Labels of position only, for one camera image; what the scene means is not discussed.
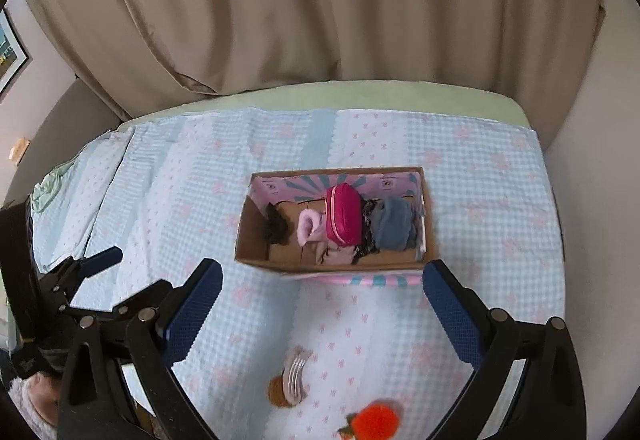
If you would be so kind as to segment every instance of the mattress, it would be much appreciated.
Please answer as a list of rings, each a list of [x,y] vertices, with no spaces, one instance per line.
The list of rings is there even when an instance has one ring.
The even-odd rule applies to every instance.
[[[126,130],[137,123],[172,115],[247,107],[263,110],[407,110],[480,117],[530,128],[520,105],[494,92],[428,81],[327,81],[190,103],[133,119],[120,125],[119,129]]]
[[[382,109],[182,113],[87,146],[34,213],[34,254],[46,271],[65,255],[120,246],[123,262],[85,282],[73,302],[97,309],[160,277],[180,284],[203,257],[218,260],[223,291],[174,372],[221,438],[336,438],[345,415],[390,398],[404,408],[398,438],[423,439],[471,373],[420,287],[290,281],[236,263],[239,210],[255,171],[421,165],[438,252],[458,279],[516,319],[563,315],[560,232],[533,131]],[[303,375],[308,397],[273,408],[268,382],[297,345],[314,351]],[[126,376],[146,404],[135,373]]]

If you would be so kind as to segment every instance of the metal bolt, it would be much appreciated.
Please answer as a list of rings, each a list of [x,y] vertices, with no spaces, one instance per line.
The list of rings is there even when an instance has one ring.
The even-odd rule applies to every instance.
[[[84,316],[81,320],[80,320],[80,327],[81,328],[89,328],[92,324],[94,324],[94,317],[91,315],[86,315]]]
[[[502,308],[494,308],[491,311],[491,317],[494,318],[498,323],[502,323],[503,321],[507,321],[509,318],[509,314],[505,312]]]
[[[564,329],[564,327],[566,325],[564,324],[564,321],[562,319],[560,319],[559,317],[552,317],[551,318],[551,326],[553,328],[555,328],[556,330],[562,330],[562,329]]]
[[[142,322],[151,321],[156,316],[156,311],[151,307],[143,308],[138,312],[138,319]]]

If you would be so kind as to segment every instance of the cardboard box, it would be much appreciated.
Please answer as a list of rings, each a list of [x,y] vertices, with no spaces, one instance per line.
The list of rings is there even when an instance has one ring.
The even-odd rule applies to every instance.
[[[316,265],[312,247],[298,245],[298,217],[307,207],[324,212],[326,190],[342,182],[353,186],[364,198],[400,195],[410,200],[417,216],[416,248],[380,251],[360,258],[355,265]],[[264,238],[268,203],[277,207],[289,226],[285,240],[279,244],[270,245]],[[267,171],[252,175],[240,216],[237,261],[268,271],[309,277],[329,273],[414,273],[436,257],[431,199],[421,167]]]

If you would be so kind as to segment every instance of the gray cloth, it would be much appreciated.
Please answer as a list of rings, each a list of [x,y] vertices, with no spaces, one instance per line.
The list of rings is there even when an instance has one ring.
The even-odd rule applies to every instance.
[[[548,145],[580,88],[600,0],[27,0],[123,119],[325,80],[495,91]]]
[[[415,247],[414,209],[399,196],[381,198],[371,213],[371,232],[379,249],[404,251]]]

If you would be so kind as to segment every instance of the pink pouch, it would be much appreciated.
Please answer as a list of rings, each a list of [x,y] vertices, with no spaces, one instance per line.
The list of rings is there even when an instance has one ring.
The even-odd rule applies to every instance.
[[[342,247],[362,243],[360,194],[349,184],[326,191],[326,235]]]

